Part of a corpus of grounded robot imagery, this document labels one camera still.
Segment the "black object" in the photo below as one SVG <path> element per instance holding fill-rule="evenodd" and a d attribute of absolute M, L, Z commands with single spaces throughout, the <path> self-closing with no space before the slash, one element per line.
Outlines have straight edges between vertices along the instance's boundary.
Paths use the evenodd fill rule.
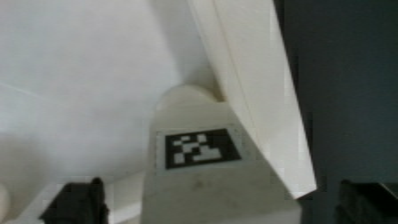
<path fill-rule="evenodd" d="M 107 224 L 103 181 L 70 183 L 41 215 L 47 224 Z"/>
<path fill-rule="evenodd" d="M 341 181 L 336 223 L 398 224 L 398 200 L 381 183 Z"/>
<path fill-rule="evenodd" d="M 176 161 L 176 155 L 183 157 L 183 161 Z M 242 157 L 228 129 L 166 136 L 166 169 L 235 160 L 242 160 Z"/>

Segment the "dark background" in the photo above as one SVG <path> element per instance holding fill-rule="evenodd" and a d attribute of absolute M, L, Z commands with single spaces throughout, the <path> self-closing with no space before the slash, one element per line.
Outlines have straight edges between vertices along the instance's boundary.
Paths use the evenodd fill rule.
<path fill-rule="evenodd" d="M 304 224 L 334 223 L 338 187 L 398 182 L 398 0 L 276 0 L 318 190 Z"/>

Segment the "white surface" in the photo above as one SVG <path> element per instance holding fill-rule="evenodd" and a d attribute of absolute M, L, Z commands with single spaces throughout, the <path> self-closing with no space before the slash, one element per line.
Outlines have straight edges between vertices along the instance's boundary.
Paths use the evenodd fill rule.
<path fill-rule="evenodd" d="M 274 0 L 190 0 L 228 102 L 297 197 L 317 189 Z"/>
<path fill-rule="evenodd" d="M 0 1 L 11 217 L 50 181 L 142 170 L 157 101 L 187 82 L 214 87 L 185 0 Z"/>
<path fill-rule="evenodd" d="M 141 172 L 107 185 L 109 223 L 119 224 L 141 215 L 142 185 L 146 173 Z"/>
<path fill-rule="evenodd" d="M 158 133 L 201 131 L 235 125 L 240 129 L 246 163 L 222 162 L 180 168 L 157 175 Z M 238 118 L 226 103 L 212 103 L 157 112 L 142 200 L 142 224 L 301 223 L 301 206 L 256 150 Z"/>

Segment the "edge of white panel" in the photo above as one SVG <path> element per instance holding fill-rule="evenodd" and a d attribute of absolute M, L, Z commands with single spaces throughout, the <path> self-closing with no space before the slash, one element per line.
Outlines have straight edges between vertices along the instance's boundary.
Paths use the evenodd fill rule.
<path fill-rule="evenodd" d="M 189 2 L 222 94 L 299 198 L 317 181 L 274 1 Z"/>

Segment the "white wall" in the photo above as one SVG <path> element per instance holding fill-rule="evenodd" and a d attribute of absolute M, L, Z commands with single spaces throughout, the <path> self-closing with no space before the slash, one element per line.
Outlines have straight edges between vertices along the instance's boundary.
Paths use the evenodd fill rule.
<path fill-rule="evenodd" d="M 185 0 L 0 2 L 11 216 L 50 179 L 110 180 L 142 169 L 153 107 L 185 82 L 214 87 Z"/>

